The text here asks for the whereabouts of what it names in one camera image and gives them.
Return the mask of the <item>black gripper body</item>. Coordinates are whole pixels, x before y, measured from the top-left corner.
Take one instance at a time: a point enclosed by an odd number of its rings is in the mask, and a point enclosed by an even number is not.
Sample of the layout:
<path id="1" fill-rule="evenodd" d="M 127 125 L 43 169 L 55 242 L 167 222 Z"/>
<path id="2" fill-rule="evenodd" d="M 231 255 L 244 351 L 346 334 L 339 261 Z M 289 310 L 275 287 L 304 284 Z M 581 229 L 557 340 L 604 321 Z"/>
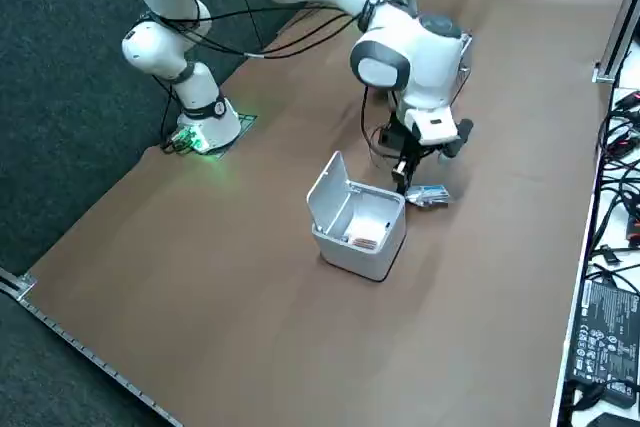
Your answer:
<path id="1" fill-rule="evenodd" d="M 413 135 L 397 118 L 390 118 L 380 131 L 380 146 L 394 155 L 413 155 L 421 146 Z"/>

